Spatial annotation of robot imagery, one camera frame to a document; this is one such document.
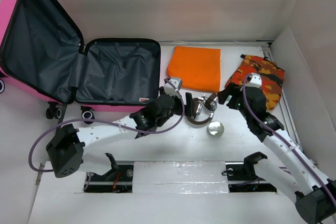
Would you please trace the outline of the brown leather headphones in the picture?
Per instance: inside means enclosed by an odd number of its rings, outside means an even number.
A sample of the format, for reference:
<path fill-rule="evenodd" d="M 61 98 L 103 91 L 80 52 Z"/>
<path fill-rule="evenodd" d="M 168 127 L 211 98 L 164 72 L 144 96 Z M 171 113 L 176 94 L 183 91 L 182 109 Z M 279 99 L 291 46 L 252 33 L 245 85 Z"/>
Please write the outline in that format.
<path fill-rule="evenodd" d="M 198 98 L 193 98 L 193 110 L 191 116 L 187 116 L 187 120 L 194 125 L 204 125 L 209 123 L 213 117 L 214 112 L 217 109 L 218 96 L 215 93 L 212 93 L 210 96 L 206 97 L 205 94 Z M 202 109 L 207 109 L 210 114 L 207 119 L 202 121 L 197 121 L 196 118 L 201 114 Z"/>

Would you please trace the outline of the orange camouflage cloth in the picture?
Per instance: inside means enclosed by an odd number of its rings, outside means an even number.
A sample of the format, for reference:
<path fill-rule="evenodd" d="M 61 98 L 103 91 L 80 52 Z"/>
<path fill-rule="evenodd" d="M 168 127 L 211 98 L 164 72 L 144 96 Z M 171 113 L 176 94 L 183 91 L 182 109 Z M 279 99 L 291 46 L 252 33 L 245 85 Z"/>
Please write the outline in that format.
<path fill-rule="evenodd" d="M 241 58 L 242 62 L 224 87 L 227 88 L 230 83 L 242 86 L 247 74 L 259 74 L 262 81 L 261 89 L 266 96 L 267 111 L 272 111 L 281 100 L 285 71 L 266 57 L 241 55 Z"/>

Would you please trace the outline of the round silver tin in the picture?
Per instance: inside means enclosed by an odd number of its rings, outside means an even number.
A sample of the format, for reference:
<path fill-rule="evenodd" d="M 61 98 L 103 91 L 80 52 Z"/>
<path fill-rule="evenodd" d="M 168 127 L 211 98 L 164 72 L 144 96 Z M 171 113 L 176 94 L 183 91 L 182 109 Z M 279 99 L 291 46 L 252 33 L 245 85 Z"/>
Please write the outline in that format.
<path fill-rule="evenodd" d="M 224 125 L 219 121 L 213 121 L 207 127 L 207 132 L 211 137 L 221 137 L 224 131 Z"/>

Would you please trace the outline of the pink hard-shell suitcase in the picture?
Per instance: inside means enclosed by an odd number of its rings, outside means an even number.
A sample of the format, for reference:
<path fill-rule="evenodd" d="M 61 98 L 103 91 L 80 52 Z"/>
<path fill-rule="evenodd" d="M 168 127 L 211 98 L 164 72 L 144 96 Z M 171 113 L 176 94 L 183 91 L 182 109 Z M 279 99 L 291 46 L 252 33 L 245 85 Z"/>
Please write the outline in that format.
<path fill-rule="evenodd" d="M 152 39 L 85 42 L 57 0 L 1 0 L 1 87 L 47 102 L 48 119 L 72 103 L 87 122 L 96 111 L 140 110 L 159 95 L 160 61 Z"/>

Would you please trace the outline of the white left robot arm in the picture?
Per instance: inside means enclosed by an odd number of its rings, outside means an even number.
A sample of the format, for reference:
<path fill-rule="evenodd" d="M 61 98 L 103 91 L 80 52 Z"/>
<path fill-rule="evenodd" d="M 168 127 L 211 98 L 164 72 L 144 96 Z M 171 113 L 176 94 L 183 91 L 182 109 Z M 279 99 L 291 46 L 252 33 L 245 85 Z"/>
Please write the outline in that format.
<path fill-rule="evenodd" d="M 159 134 L 158 127 L 172 116 L 191 114 L 192 95 L 186 93 L 185 100 L 183 104 L 179 97 L 163 94 L 120 122 L 101 122 L 98 126 L 77 129 L 72 124 L 64 125 L 46 146 L 55 177 L 64 178 L 83 171 L 105 180 L 114 179 L 119 167 L 105 147 L 113 142 Z"/>

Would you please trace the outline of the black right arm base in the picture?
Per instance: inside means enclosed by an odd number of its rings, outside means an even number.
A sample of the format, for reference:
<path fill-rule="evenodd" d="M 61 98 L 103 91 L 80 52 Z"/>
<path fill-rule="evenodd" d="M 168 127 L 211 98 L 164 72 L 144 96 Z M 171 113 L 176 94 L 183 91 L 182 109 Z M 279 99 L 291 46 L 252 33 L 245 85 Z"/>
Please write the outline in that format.
<path fill-rule="evenodd" d="M 228 162 L 222 171 L 227 177 L 228 190 L 230 193 L 276 193 L 277 189 L 269 182 L 257 177 L 248 175 L 243 171 L 243 162 Z"/>

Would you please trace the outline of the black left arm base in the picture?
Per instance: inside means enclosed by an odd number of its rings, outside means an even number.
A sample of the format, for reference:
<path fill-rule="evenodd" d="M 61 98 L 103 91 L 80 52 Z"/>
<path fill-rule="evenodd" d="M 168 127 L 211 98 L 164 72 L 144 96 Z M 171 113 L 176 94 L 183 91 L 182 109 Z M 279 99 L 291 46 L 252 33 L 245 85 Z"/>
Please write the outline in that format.
<path fill-rule="evenodd" d="M 132 193 L 134 163 L 119 164 L 109 177 L 91 173 L 83 186 L 85 193 Z"/>

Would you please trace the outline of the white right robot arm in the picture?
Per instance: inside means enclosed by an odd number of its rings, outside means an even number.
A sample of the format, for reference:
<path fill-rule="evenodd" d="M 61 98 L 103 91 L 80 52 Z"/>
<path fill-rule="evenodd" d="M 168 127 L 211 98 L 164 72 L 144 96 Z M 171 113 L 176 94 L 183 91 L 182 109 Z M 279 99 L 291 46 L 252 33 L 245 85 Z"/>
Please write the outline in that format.
<path fill-rule="evenodd" d="M 335 180 L 321 172 L 291 140 L 282 123 L 266 109 L 266 97 L 259 85 L 230 84 L 218 94 L 219 104 L 238 110 L 247 127 L 271 150 L 284 168 L 255 152 L 244 158 L 237 173 L 271 183 L 295 205 L 306 223 L 322 223 L 335 217 Z"/>

